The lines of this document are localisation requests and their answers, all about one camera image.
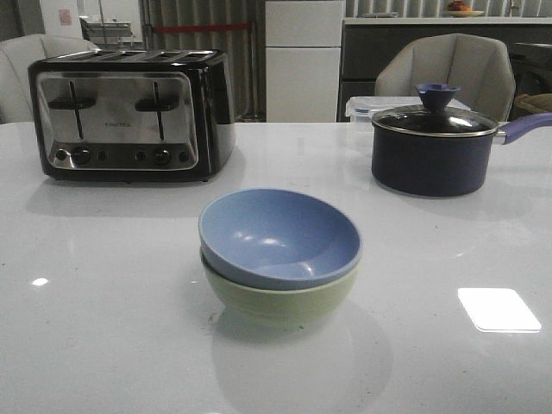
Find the green bowl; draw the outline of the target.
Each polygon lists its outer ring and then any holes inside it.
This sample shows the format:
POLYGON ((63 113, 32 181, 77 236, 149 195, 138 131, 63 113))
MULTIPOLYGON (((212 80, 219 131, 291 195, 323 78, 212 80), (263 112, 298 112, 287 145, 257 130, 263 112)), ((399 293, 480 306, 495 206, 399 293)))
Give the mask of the green bowl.
POLYGON ((350 293, 360 269, 331 282, 298 290, 266 290, 240 285, 215 271, 199 255, 212 291, 226 308, 259 325, 291 328, 322 320, 333 313, 350 293))

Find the black and chrome toaster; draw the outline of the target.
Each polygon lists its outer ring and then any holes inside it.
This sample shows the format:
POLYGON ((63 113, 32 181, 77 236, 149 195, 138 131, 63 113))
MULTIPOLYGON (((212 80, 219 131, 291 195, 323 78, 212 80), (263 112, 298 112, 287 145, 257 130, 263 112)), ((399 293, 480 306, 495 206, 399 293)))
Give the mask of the black and chrome toaster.
POLYGON ((28 69, 43 172, 59 180, 205 181, 235 146, 219 50, 97 50, 28 69))

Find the white refrigerator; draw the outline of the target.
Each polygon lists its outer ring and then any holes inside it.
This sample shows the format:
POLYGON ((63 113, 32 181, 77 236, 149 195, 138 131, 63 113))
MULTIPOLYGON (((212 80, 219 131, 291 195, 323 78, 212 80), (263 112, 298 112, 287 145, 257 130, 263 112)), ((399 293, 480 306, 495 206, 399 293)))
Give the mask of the white refrigerator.
POLYGON ((344 1, 267 1, 268 122, 334 122, 344 1))

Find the dark kitchen counter cabinet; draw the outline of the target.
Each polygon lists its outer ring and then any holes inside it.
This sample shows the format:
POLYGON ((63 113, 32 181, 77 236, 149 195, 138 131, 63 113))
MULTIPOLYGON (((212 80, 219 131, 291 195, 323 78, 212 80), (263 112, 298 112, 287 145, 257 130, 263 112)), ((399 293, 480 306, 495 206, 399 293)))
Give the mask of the dark kitchen counter cabinet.
POLYGON ((513 58, 518 95, 551 92, 549 17, 347 18, 336 119, 348 120, 345 104, 350 97, 374 94, 377 76, 408 43, 452 33, 503 41, 513 58))

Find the glass pot lid blue knob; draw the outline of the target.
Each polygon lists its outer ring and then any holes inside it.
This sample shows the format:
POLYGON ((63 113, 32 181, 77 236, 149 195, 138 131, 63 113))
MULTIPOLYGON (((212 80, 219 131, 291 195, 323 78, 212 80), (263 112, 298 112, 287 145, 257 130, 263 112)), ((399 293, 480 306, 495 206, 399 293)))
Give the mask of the glass pot lid blue knob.
POLYGON ((416 85, 420 104, 377 112, 374 127, 392 132, 433 137, 475 137, 493 132, 498 123, 476 111, 450 106, 460 86, 423 83, 416 85))

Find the blue bowl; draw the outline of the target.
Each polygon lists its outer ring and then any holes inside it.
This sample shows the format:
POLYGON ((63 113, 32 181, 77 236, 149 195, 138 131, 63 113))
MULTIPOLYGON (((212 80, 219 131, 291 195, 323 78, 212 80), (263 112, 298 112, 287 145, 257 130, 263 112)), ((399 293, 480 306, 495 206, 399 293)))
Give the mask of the blue bowl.
POLYGON ((303 193, 253 188, 208 204, 198 219, 201 250, 225 279, 290 291, 329 283, 361 259, 361 233, 336 207, 303 193))

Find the plate of fruit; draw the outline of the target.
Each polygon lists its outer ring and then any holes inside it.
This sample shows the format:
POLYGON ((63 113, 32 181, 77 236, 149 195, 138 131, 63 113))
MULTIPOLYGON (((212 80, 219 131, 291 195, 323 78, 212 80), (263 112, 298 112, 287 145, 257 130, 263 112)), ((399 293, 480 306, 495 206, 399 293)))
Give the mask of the plate of fruit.
POLYGON ((447 16, 452 17, 479 17, 484 15, 482 10, 474 10, 461 0, 449 2, 445 6, 444 12, 447 16))

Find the beige chair left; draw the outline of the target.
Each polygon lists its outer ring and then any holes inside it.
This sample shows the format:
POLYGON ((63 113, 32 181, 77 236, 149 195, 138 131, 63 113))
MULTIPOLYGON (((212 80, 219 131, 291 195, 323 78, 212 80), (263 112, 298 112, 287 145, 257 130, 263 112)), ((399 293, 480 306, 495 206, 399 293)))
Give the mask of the beige chair left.
POLYGON ((98 50, 94 43, 50 34, 31 34, 1 42, 1 123, 31 122, 28 68, 38 60, 98 50))

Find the clear plastic food container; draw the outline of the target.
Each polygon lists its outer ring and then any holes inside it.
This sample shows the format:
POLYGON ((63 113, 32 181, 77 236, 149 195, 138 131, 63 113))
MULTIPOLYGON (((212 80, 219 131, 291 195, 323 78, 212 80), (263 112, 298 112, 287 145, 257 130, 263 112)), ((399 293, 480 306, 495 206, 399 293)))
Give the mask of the clear plastic food container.
POLYGON ((419 97, 357 96, 345 103, 343 115, 352 123, 370 123, 373 114, 381 110, 421 104, 419 97))

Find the beige chair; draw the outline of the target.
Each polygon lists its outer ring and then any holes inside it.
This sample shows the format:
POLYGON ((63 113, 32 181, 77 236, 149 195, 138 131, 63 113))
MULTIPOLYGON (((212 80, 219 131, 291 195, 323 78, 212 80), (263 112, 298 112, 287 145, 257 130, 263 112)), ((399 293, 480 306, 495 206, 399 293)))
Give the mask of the beige chair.
POLYGON ((416 96, 424 83, 458 86, 455 99, 503 122, 516 83, 503 41, 471 34, 424 37, 406 45, 376 78, 377 96, 416 96))
POLYGON ((98 50, 94 43, 50 34, 31 34, 1 42, 1 123, 31 122, 28 68, 38 60, 98 50))

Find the dark blue saucepan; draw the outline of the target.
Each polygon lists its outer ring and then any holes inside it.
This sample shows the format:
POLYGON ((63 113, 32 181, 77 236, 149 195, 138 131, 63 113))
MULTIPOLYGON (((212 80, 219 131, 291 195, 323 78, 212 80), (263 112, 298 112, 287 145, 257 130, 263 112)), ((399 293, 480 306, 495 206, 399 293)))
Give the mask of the dark blue saucepan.
POLYGON ((427 197, 455 197, 484 184, 493 143, 507 145, 533 129, 551 125, 551 114, 518 118, 474 131, 415 131, 374 118, 372 174, 382 185, 427 197))

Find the beige chair right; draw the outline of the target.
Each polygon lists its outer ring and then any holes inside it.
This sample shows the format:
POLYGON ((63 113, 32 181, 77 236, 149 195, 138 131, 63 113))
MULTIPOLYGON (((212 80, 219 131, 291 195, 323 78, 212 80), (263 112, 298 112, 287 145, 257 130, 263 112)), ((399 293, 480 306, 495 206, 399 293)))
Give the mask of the beige chair right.
POLYGON ((503 122, 516 83, 503 41, 471 34, 424 37, 406 45, 376 78, 377 96, 416 96, 424 83, 458 86, 455 99, 503 122))

